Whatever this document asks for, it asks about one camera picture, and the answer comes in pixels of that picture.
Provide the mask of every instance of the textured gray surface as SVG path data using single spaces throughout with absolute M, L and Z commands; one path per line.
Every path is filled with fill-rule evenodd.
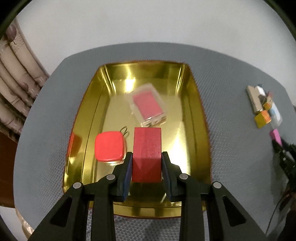
M 58 66 L 38 95 L 17 148 L 14 198 L 25 220 L 36 228 L 63 194 L 68 137 L 95 71 L 106 63 L 132 60 L 178 61 L 190 66 L 207 117 L 213 180 L 221 181 L 266 230 L 286 180 L 272 158 L 271 127 L 256 128 L 245 88 L 263 84 L 266 91 L 273 91 L 283 117 L 279 132 L 287 141 L 296 142 L 296 115 L 285 89 L 269 75 L 240 60 L 170 43 L 100 47 L 72 55 Z M 153 230 L 149 232 L 157 233 L 159 240 L 178 239 L 178 221 L 120 218 L 116 223 L 119 240 L 156 240 L 144 235 L 145 230 Z M 171 231 L 174 237 L 167 236 Z

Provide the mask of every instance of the beige curtain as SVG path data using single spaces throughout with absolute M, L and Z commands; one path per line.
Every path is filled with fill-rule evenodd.
M 18 140 L 46 80 L 14 21 L 0 39 L 0 132 Z

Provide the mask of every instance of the transparent case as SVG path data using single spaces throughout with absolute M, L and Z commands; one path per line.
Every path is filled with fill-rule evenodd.
M 167 118 L 165 104 L 152 84 L 145 84 L 127 93 L 132 113 L 142 127 L 154 126 Z

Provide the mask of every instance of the red square object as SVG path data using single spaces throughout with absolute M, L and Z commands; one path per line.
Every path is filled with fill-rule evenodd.
M 163 113 L 151 91 L 143 91 L 140 94 L 134 95 L 133 101 L 145 120 Z
M 135 128 L 132 181 L 161 182 L 161 128 Z
M 94 153 L 98 161 L 121 161 L 126 152 L 125 139 L 119 131 L 107 131 L 96 136 Z

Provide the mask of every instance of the triangular cutout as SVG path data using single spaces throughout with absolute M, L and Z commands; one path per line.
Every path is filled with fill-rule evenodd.
M 231 227 L 243 224 L 246 222 L 244 216 L 239 212 L 239 210 L 233 205 L 233 203 L 224 196 L 223 203 L 227 213 L 228 221 Z
M 72 198 L 68 197 L 63 205 L 59 208 L 59 210 L 55 213 L 55 215 L 50 220 L 52 225 L 56 225 L 64 228 L 67 224 L 70 208 L 72 204 Z

